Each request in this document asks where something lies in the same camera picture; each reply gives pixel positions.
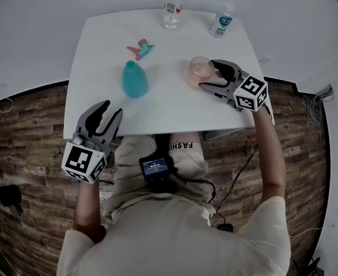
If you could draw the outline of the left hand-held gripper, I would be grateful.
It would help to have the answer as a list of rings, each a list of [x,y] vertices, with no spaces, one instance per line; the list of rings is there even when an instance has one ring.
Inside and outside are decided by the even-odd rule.
[[[96,133],[110,101],[101,101],[78,119],[72,141],[66,143],[62,159],[64,172],[82,182],[95,182],[111,158],[111,142],[116,137],[123,118],[119,109],[105,129]]]

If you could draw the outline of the black screen device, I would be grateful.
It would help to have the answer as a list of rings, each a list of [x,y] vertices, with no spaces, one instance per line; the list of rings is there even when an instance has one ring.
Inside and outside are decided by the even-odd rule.
[[[155,193],[174,193],[177,186],[170,178],[172,162],[167,156],[153,154],[139,159],[140,168],[148,187]]]

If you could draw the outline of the teal large spray bottle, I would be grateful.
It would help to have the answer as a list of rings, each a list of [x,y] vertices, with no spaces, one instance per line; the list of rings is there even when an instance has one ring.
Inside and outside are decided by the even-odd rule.
[[[145,71],[132,60],[128,61],[123,69],[122,85],[125,94],[131,98],[139,98],[149,89]]]

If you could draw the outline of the black tripod stand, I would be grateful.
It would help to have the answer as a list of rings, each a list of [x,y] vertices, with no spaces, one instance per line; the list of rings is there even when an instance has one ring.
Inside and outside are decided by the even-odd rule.
[[[320,257],[318,257],[316,260],[311,258],[311,263],[307,266],[300,267],[296,261],[293,261],[293,264],[297,270],[298,276],[320,276],[320,273],[318,272],[318,264],[320,262]]]

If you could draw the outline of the clear plastic bottle red label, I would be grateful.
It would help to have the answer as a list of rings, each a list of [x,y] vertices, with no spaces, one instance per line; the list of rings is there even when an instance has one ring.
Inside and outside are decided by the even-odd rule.
[[[184,0],[166,0],[164,4],[163,27],[166,30],[176,30],[180,26],[181,11]]]

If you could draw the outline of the pink and teal spray nozzle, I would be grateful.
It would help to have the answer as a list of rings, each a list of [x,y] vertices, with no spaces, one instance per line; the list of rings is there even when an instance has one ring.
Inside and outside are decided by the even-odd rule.
[[[139,48],[127,47],[131,52],[135,54],[135,60],[141,60],[143,57],[148,55],[155,45],[150,45],[146,39],[141,39],[138,41]]]

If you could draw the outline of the person's right forearm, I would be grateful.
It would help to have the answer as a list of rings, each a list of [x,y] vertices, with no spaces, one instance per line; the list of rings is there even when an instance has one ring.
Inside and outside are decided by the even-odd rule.
[[[253,113],[259,162],[263,181],[261,201],[284,197],[286,191],[286,163],[278,135],[268,110],[262,106]]]

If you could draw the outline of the white table leg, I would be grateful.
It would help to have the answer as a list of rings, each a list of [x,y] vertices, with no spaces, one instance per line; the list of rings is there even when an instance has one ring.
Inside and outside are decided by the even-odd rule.
[[[228,129],[228,130],[218,130],[218,131],[207,131],[207,132],[204,132],[204,139],[205,141],[214,140],[220,137],[228,136],[232,133],[235,133],[241,130],[242,130],[241,128],[238,128],[238,129]]]

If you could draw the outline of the person's left forearm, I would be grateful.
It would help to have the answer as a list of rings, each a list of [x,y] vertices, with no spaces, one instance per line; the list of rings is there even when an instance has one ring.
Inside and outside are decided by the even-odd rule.
[[[79,184],[74,212],[73,229],[89,237],[93,242],[102,240],[99,184]]]

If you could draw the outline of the person's beige printed shorts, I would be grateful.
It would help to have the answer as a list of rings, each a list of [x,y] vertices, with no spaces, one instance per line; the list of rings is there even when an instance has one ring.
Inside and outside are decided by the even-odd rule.
[[[171,200],[196,205],[200,215],[209,220],[215,214],[215,208],[209,203],[212,198],[212,187],[196,183],[194,179],[203,179],[206,173],[206,163],[200,141],[186,138],[175,138],[170,142],[168,155],[173,160],[173,165],[178,169],[178,175],[190,181],[183,181],[174,175],[169,180],[174,182],[177,189],[173,192],[155,193],[145,182],[139,165],[139,159],[154,153],[157,149],[154,139],[148,135],[127,136],[115,149],[114,174],[115,185],[110,198],[104,201],[103,216],[108,224],[118,221],[125,208],[144,200]]]

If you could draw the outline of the pink textured plastic cup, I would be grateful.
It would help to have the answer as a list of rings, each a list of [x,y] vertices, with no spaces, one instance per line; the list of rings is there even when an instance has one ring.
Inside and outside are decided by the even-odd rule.
[[[211,60],[206,57],[195,57],[189,63],[187,82],[193,88],[198,88],[199,83],[208,81],[215,74]]]

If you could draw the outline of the person's beige t-shirt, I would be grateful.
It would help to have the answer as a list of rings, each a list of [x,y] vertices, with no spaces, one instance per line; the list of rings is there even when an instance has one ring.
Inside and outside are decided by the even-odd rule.
[[[180,197],[130,201],[103,240],[66,232],[57,276],[285,276],[291,257],[282,197],[264,201],[236,233]]]

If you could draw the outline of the black waste bin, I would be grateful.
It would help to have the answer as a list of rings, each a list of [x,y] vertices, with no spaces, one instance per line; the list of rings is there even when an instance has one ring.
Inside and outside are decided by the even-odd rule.
[[[7,207],[19,205],[22,197],[17,185],[0,186],[0,203]]]

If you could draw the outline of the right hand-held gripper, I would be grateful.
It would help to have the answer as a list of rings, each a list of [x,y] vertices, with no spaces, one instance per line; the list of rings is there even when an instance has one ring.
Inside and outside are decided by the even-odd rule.
[[[243,71],[237,64],[222,60],[210,60],[216,71],[220,71],[223,83],[199,83],[199,87],[213,95],[227,99],[227,104],[241,112],[244,109],[256,112],[264,105],[268,96],[268,84],[263,77]]]

